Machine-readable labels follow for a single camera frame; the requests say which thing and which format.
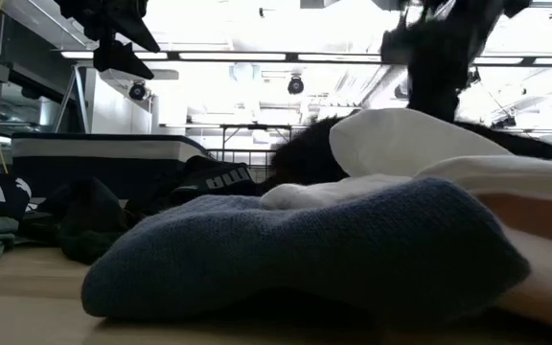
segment white sock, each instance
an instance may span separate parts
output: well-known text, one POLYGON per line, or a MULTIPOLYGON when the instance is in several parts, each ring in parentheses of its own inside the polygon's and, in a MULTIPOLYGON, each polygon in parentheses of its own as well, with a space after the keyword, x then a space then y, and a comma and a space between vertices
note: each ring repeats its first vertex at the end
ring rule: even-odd
POLYGON ((363 110, 332 128, 335 160, 352 177, 414 176, 459 156, 512 155, 476 133, 406 109, 363 110))
POLYGON ((374 174, 345 178, 335 183, 323 183, 308 187, 285 184, 269 191, 262 197, 261 203, 268 210, 323 207, 361 196, 368 196, 410 180, 410 177, 374 174))

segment fabric pile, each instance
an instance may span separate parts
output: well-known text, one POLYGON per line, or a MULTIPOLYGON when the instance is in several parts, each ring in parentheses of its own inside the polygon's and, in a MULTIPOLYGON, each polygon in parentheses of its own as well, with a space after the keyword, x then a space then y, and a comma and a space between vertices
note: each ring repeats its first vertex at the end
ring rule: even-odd
POLYGON ((98 317, 190 320, 297 291, 396 327, 495 306, 552 325, 552 162, 410 109, 360 111, 329 147, 350 177, 266 191, 245 164, 194 156, 124 207, 89 178, 0 217, 22 220, 10 242, 92 265, 81 300, 98 317))
POLYGON ((292 288, 410 326, 481 311, 528 273, 487 209, 425 179, 301 211, 201 197, 117 241, 88 273, 82 300, 96 316, 163 320, 292 288))

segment window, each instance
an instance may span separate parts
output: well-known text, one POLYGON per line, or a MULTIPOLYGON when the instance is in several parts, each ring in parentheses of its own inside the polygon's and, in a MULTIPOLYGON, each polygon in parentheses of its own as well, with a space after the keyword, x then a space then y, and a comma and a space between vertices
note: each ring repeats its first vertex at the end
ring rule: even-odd
POLYGON ((52 132, 59 111, 59 103, 32 88, 12 82, 2 85, 1 128, 11 131, 52 132))
MULTIPOLYGON (((8 137, 2 137, 0 136, 0 147, 1 152, 4 156, 4 161, 6 162, 6 166, 8 168, 8 172, 12 172, 12 139, 8 137)), ((5 173, 6 170, 4 169, 3 164, 1 164, 1 155, 0 155, 0 173, 5 173)))

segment white cloth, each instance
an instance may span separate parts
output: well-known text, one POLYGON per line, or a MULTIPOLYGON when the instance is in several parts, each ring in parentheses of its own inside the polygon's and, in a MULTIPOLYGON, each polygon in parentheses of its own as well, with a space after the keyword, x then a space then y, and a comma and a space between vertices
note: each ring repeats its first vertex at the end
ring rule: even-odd
POLYGON ((505 193, 552 200, 552 161, 518 156, 451 158, 415 178, 442 177, 474 195, 505 193))
POLYGON ((531 276, 498 302, 505 309, 552 325, 552 241, 505 227, 504 233, 532 266, 531 276))
POLYGON ((512 156, 476 133, 406 108, 363 110, 342 120, 332 128, 330 145, 335 160, 351 177, 414 176, 452 157, 512 156))
MULTIPOLYGON (((552 200, 552 161, 518 156, 474 156, 451 158, 414 177, 440 177, 473 195, 506 193, 552 200)), ((373 174, 313 186, 285 184, 262 198, 269 210, 329 206, 408 182, 412 177, 373 174)))
POLYGON ((313 186, 294 184, 280 185, 261 199, 268 210, 291 210, 322 207, 367 196, 410 181, 410 177, 374 174, 364 177, 345 178, 340 182, 323 183, 313 186))

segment ceiling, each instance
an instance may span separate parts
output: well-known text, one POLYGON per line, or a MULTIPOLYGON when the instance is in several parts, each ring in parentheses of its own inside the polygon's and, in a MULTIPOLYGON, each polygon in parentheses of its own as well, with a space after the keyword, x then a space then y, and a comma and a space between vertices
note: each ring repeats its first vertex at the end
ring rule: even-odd
MULTIPOLYGON (((330 5, 318 9, 307 9, 308 2, 149 0, 145 22, 164 50, 364 54, 379 51, 382 33, 393 28, 399 16, 383 11, 372 0, 325 1, 330 5), (264 9, 264 18, 259 8, 264 9)), ((5 11, 61 50, 95 48, 78 23, 58 14, 53 0, 7 1, 5 11)), ((503 18, 484 54, 552 55, 551 15, 552 8, 541 8, 525 10, 514 19, 503 18)), ((404 70, 388 67, 257 63, 252 82, 243 85, 232 78, 230 63, 163 61, 152 62, 150 67, 178 72, 176 80, 160 80, 155 88, 166 95, 184 95, 191 114, 231 114, 254 104, 261 111, 282 109, 295 117, 300 112, 346 113, 351 106, 367 106, 369 99, 380 100, 373 106, 406 104, 394 92, 404 70), (287 92, 293 74, 301 75, 306 84, 303 96, 287 92)), ((462 95, 460 113, 465 118, 490 122, 505 112, 525 113, 552 97, 552 69, 494 67, 479 72, 482 83, 462 95)), ((129 83, 109 82, 119 88, 129 83)))

